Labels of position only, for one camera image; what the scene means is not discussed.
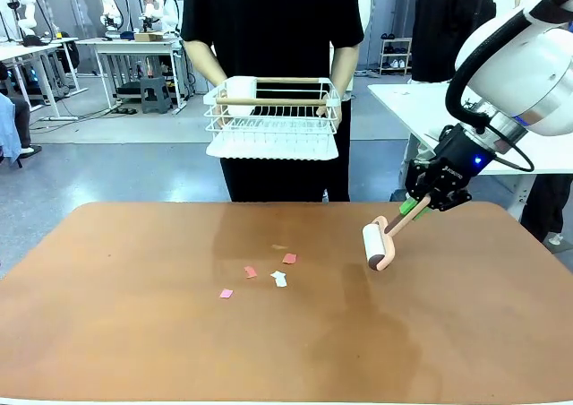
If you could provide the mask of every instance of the black pants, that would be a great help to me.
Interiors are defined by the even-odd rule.
[[[233,202],[349,202],[351,101],[342,103],[342,123],[335,135],[338,158],[328,161],[221,159]]]
[[[10,101],[16,106],[14,123],[18,136],[20,136],[20,145],[22,148],[29,148],[30,138],[30,105],[24,99],[10,98]]]
[[[523,210],[521,225],[539,242],[549,232],[563,230],[563,208],[571,192],[573,175],[538,175],[535,179],[527,205]]]

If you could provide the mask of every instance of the white wire rack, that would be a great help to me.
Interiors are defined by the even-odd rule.
[[[273,89],[257,85],[254,99],[228,97],[232,82],[226,80],[203,99],[209,106],[207,131],[213,133],[207,154],[238,159],[338,157],[334,134],[340,97],[330,79],[257,78]],[[301,90],[303,85],[308,90]],[[268,99],[273,92],[292,93],[292,99]],[[324,116],[316,116],[320,107],[326,108]]]

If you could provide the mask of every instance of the desk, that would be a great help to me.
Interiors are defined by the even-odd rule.
[[[567,269],[503,209],[474,202],[406,228],[397,260],[371,271],[362,227],[397,209],[84,205],[0,281],[0,396],[573,398]],[[286,252],[298,254],[295,265],[281,262]],[[245,278],[247,265],[258,278]],[[222,289],[235,294],[221,299]]]
[[[88,89],[82,89],[80,87],[80,83],[78,82],[78,77],[75,74],[75,71],[73,69],[73,64],[72,64],[72,59],[70,58],[70,52],[68,51],[68,48],[65,44],[67,44],[68,42],[75,42],[77,41],[78,38],[59,38],[59,39],[53,39],[52,43],[53,44],[57,44],[57,45],[63,45],[64,46],[64,54],[65,54],[65,59],[68,62],[68,66],[70,68],[70,73],[72,74],[72,78],[73,78],[73,85],[75,86],[75,90],[74,91],[70,91],[66,97],[70,98],[71,96],[75,96],[76,94],[80,94],[83,93],[84,91],[87,91]],[[65,75],[64,72],[64,68],[62,67],[62,65],[60,64],[59,60],[56,60],[56,65],[58,66],[58,71],[62,74]]]
[[[18,80],[18,84],[20,85],[20,89],[22,92],[23,97],[26,101],[30,104],[30,99],[28,98],[28,94],[25,89],[24,80],[21,77],[19,66],[23,65],[25,61],[30,61],[34,64],[34,69],[38,75],[38,83],[40,89],[42,90],[42,96],[44,101],[49,101],[50,106],[52,107],[52,111],[54,116],[45,117],[42,119],[53,119],[53,120],[73,120],[77,119],[77,117],[70,117],[70,116],[60,116],[60,113],[57,109],[56,100],[54,99],[54,93],[49,84],[49,80],[47,78],[46,69],[51,70],[51,66],[49,63],[49,59],[47,57],[47,53],[55,51],[57,48],[57,44],[49,44],[44,45],[41,47],[24,47],[22,45],[11,44],[5,45],[0,47],[0,61],[6,62],[6,65],[12,67],[14,72],[16,73],[16,79]]]
[[[112,107],[112,101],[110,100],[107,90],[105,73],[110,81],[111,96],[114,102],[121,97],[141,97],[139,93],[130,96],[120,95],[117,92],[118,87],[137,82],[137,79],[133,77],[133,71],[130,71],[130,69],[133,69],[135,66],[129,61],[129,56],[169,56],[173,68],[175,96],[177,100],[177,108],[174,114],[179,113],[181,109],[185,108],[187,102],[185,101],[186,97],[184,98],[183,93],[186,91],[187,96],[190,96],[191,93],[188,89],[188,85],[186,88],[184,83],[187,80],[187,68],[185,67],[184,72],[181,57],[185,52],[179,39],[164,39],[157,42],[135,42],[122,39],[103,40],[101,38],[94,38],[81,40],[77,42],[77,44],[88,45],[94,48],[96,59],[98,60],[99,74],[104,84],[107,103],[110,108]]]
[[[374,97],[408,128],[411,141],[419,141],[431,150],[438,143],[430,134],[439,134],[445,125],[458,123],[446,109],[445,98],[448,84],[387,84],[370,85],[368,88]],[[467,90],[464,99],[478,100],[479,97]],[[481,175],[518,176],[514,188],[514,199],[508,211],[514,218],[519,219],[536,175],[573,173],[571,156],[562,155],[563,152],[571,151],[573,134],[548,138],[530,133],[517,145],[533,161],[535,165],[533,174],[527,174],[494,161],[483,170]],[[523,159],[513,150],[502,157],[518,165],[526,166]]]

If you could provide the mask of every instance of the box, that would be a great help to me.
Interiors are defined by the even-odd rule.
[[[155,42],[163,39],[163,33],[160,31],[145,31],[135,33],[135,42]]]

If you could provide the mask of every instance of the brown tabletop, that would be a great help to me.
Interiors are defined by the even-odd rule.
[[[0,397],[573,399],[573,276],[484,203],[427,215],[370,271],[362,227],[397,207],[85,205],[0,281]]]

